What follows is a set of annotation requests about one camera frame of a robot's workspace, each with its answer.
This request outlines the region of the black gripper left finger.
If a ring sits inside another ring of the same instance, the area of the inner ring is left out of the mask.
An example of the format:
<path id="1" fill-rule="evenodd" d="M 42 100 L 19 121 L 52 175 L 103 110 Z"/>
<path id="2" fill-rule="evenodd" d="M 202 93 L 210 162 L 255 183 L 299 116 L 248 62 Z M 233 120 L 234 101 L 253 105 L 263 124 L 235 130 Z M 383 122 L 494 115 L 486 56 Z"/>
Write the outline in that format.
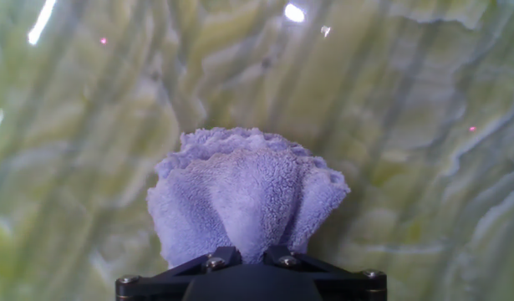
<path id="1" fill-rule="evenodd" d="M 115 281 L 116 301 L 182 300 L 190 283 L 208 273 L 242 264 L 242 256 L 235 247 L 218 247 L 152 277 L 126 274 Z"/>

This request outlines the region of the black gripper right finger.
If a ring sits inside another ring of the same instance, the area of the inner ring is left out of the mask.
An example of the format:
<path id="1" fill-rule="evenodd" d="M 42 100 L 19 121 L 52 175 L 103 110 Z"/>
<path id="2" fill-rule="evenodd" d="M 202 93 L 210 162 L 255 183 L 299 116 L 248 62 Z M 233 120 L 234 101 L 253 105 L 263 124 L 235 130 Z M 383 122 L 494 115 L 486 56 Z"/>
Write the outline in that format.
<path id="1" fill-rule="evenodd" d="M 269 247 L 263 262 L 307 276 L 323 300 L 387 301 L 387 275 L 376 269 L 349 272 L 285 246 Z"/>

